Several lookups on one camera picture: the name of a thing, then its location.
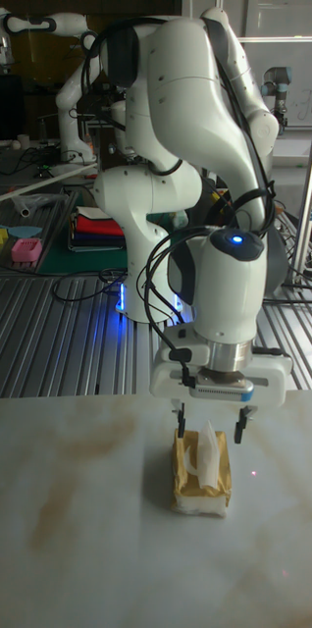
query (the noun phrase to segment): blue led light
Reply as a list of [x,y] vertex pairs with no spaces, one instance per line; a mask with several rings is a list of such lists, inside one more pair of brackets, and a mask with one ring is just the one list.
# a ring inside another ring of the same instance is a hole
[[182,302],[179,300],[178,296],[174,295],[174,307],[178,312],[182,312]]
[[116,309],[119,312],[124,312],[124,308],[125,308],[125,287],[124,284],[121,284],[120,287],[120,300],[117,303]]

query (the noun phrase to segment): cable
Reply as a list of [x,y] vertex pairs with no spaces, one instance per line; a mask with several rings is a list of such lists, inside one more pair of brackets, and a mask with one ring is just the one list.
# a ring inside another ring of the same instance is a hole
[[170,341],[170,339],[159,329],[159,327],[157,326],[155,320],[152,317],[152,313],[151,313],[151,309],[150,309],[150,303],[149,303],[149,292],[151,290],[153,276],[154,276],[157,268],[160,266],[162,261],[165,259],[165,257],[167,257],[167,255],[169,253],[171,253],[173,250],[175,250],[177,248],[177,246],[179,246],[183,242],[186,242],[189,239],[192,239],[193,237],[196,237],[196,236],[208,235],[208,233],[209,233],[208,229],[199,229],[199,228],[190,228],[188,230],[179,230],[179,231],[182,231],[182,232],[185,232],[185,231],[189,232],[189,231],[191,231],[192,233],[187,233],[180,240],[178,240],[174,244],[171,244],[171,246],[169,246],[167,249],[163,250],[157,256],[156,261],[154,261],[155,260],[155,253],[157,253],[157,251],[174,235],[174,234],[168,234],[166,237],[164,237],[154,247],[154,249],[151,251],[151,253],[150,253],[149,257],[148,257],[147,264],[146,264],[146,283],[145,283],[145,291],[144,291],[144,304],[145,304],[146,316],[148,318],[148,321],[149,321],[152,329],[156,332],[156,334],[158,334],[158,336],[161,338],[161,340],[169,347],[169,349],[173,353],[173,357],[175,358],[175,360],[179,361],[181,366],[182,366],[182,383],[185,386],[194,388],[195,381],[194,381],[194,378],[190,377],[190,375],[189,375],[189,369],[188,369],[188,367],[186,365],[184,357],[182,356],[182,350],[177,349],[175,347],[175,345]]
[[[144,272],[145,268],[146,268],[146,265],[145,265],[145,266],[144,266],[144,267],[140,270],[140,272],[139,272],[139,274],[138,274],[138,276],[137,276],[137,279],[136,279],[136,292],[137,292],[137,294],[139,295],[140,299],[141,299],[144,303],[145,303],[145,299],[144,299],[144,297],[142,296],[142,294],[141,294],[141,292],[140,292],[140,288],[139,288],[139,281],[140,281],[140,277],[141,277],[142,273]],[[167,300],[167,298],[165,298],[162,294],[160,294],[160,292],[156,289],[156,287],[153,287],[153,290],[152,290],[152,291],[153,291],[153,292],[154,292],[154,294],[157,296],[157,298],[159,298],[159,299],[160,299],[163,303],[165,303],[165,305],[167,305],[167,307],[169,307],[169,308],[173,311],[173,313],[174,313],[174,314],[178,317],[178,319],[179,319],[180,323],[184,323],[184,319],[183,319],[183,317],[182,317],[181,312],[179,312],[179,311],[176,309],[176,307],[174,307],[174,306],[172,305],[172,303],[170,303],[170,302]],[[161,314],[164,314],[165,316],[167,316],[167,318],[171,318],[171,319],[172,319],[171,314],[167,314],[167,312],[164,312],[164,311],[163,311],[163,310],[161,310],[159,307],[156,307],[156,305],[152,305],[152,304],[150,303],[150,306],[151,306],[154,310],[156,310],[157,312],[160,312]]]
[[260,170],[260,174],[261,177],[263,179],[263,183],[266,189],[266,202],[264,203],[264,207],[265,207],[265,213],[266,213],[266,220],[264,225],[262,226],[262,228],[259,230],[259,232],[257,233],[259,236],[264,236],[265,233],[270,229],[271,225],[274,223],[275,221],[275,217],[276,217],[276,211],[275,211],[275,205],[274,205],[274,190],[273,190],[273,183],[274,182],[268,182],[267,176],[266,176],[266,172],[265,169],[263,167],[262,161],[258,155],[258,152],[256,150],[256,146],[255,143],[253,141],[253,138],[251,136],[250,133],[250,127],[249,127],[249,123],[246,120],[245,116],[242,113],[242,110],[240,108],[238,99],[236,97],[236,94],[234,92],[234,88],[231,84],[231,81],[229,80],[226,72],[224,71],[224,68],[222,67],[222,64],[220,63],[220,61],[218,59],[216,59],[217,64],[218,64],[218,68],[219,68],[219,74],[221,77],[221,80],[223,81],[223,84],[225,86],[225,89],[230,97],[230,102],[231,105],[233,107],[233,111],[234,111],[234,118],[236,119],[236,122],[238,124],[238,126],[241,128],[244,137],[246,139],[249,139],[251,147],[253,149],[256,161],[257,161],[257,165],[259,167]]
[[312,286],[298,286],[297,284],[282,284],[282,288],[295,288],[298,290],[312,290]]
[[312,305],[312,301],[299,301],[298,299],[276,299],[265,298],[263,300],[264,305]]
[[[117,284],[123,277],[126,276],[126,274],[127,274],[127,270],[124,270],[117,279],[115,279],[111,284],[108,285],[108,289],[110,289],[112,286]],[[84,275],[97,275],[98,279],[100,279],[100,275],[99,273],[96,273],[96,271],[86,271],[84,273],[77,272],[77,273],[70,273],[69,275],[64,275],[63,277],[60,277],[56,282],[54,282],[51,288],[53,298],[55,298],[57,301],[60,301],[61,303],[79,303],[81,301],[87,301],[88,299],[93,298],[94,296],[97,296],[97,294],[102,294],[103,292],[107,291],[107,288],[103,288],[101,290],[97,290],[93,294],[87,294],[86,296],[80,296],[78,298],[67,298],[64,296],[60,296],[58,294],[58,288],[59,288],[60,283],[64,279],[68,279],[69,277],[75,277],[76,275],[83,275],[83,276]]]

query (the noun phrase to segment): red fabric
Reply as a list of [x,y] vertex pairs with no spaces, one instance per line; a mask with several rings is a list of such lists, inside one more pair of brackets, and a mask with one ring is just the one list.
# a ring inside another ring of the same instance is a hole
[[79,215],[76,231],[80,234],[100,234],[104,236],[123,236],[124,233],[115,220],[90,220]]

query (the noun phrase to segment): marble table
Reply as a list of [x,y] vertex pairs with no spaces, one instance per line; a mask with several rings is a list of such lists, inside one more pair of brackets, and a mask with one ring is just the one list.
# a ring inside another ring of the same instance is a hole
[[312,392],[228,433],[226,519],[170,510],[171,402],[0,399],[0,628],[312,628]]

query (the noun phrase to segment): tissue box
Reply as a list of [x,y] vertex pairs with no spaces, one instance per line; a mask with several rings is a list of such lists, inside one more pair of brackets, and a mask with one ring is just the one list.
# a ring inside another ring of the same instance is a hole
[[215,434],[219,450],[217,488],[200,488],[199,478],[195,475],[199,433],[185,430],[183,438],[179,439],[176,430],[173,447],[175,482],[172,510],[183,514],[215,514],[226,517],[232,491],[229,452],[225,432]]

